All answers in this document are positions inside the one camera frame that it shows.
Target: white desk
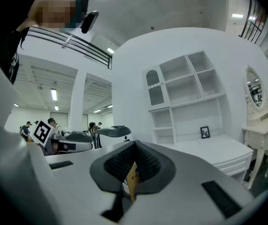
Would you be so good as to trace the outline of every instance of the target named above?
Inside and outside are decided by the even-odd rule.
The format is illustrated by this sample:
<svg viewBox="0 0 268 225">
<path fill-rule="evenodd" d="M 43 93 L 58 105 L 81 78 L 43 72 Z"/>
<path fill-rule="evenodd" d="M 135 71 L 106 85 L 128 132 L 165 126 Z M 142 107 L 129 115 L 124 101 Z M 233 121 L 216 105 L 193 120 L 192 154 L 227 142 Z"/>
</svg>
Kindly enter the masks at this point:
<svg viewBox="0 0 268 225">
<path fill-rule="evenodd" d="M 245 131 L 245 145 L 250 145 L 253 149 L 258 150 L 256 164 L 248 184 L 250 189 L 262 163 L 264 151 L 268 150 L 268 118 L 256 126 L 246 126 L 242 129 Z"/>
<path fill-rule="evenodd" d="M 240 182 L 250 166 L 253 154 L 252 149 L 228 135 L 178 142 L 177 145 L 173 149 L 200 157 Z"/>
</svg>

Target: black rubber pad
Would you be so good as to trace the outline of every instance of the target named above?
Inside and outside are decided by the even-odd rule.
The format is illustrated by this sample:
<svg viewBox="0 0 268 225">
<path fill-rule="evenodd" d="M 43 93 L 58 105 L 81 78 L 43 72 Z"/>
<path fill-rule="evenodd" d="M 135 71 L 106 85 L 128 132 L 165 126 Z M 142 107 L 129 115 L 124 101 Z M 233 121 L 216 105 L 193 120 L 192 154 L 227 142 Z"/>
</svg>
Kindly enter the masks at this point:
<svg viewBox="0 0 268 225">
<path fill-rule="evenodd" d="M 50 164 L 49 166 L 52 170 L 54 170 L 54 169 L 58 169 L 58 168 L 66 167 L 66 166 L 70 166 L 70 165 L 73 165 L 73 163 L 71 161 L 64 161 L 64 162 L 60 162 L 60 163 Z"/>
<path fill-rule="evenodd" d="M 204 182 L 201 185 L 226 218 L 241 210 L 241 207 L 215 181 Z"/>
</svg>

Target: picture frame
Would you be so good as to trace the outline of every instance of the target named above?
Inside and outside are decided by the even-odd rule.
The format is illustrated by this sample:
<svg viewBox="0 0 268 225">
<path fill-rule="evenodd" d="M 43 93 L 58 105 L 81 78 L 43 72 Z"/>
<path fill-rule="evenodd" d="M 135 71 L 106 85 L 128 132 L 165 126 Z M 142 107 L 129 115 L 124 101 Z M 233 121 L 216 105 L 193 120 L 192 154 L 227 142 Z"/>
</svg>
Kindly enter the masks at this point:
<svg viewBox="0 0 268 225">
<path fill-rule="evenodd" d="M 200 134 L 201 134 L 201 138 L 205 139 L 205 138 L 210 138 L 210 131 L 209 131 L 209 127 L 201 127 L 200 128 Z"/>
</svg>

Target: balcony railing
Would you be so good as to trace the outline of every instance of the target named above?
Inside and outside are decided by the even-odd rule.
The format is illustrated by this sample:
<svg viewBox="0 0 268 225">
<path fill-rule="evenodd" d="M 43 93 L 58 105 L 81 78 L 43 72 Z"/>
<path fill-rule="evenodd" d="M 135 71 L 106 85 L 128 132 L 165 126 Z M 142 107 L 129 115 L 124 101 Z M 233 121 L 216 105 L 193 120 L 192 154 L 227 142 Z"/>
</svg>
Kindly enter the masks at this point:
<svg viewBox="0 0 268 225">
<path fill-rule="evenodd" d="M 267 13 L 260 3 L 257 0 L 250 0 L 245 26 L 239 36 L 256 44 L 264 28 L 266 18 Z"/>
<path fill-rule="evenodd" d="M 71 33 L 56 33 L 38 27 L 30 27 L 27 35 L 62 45 L 63 49 L 69 48 L 77 51 L 83 54 L 86 58 L 111 69 L 112 55 Z"/>
</svg>

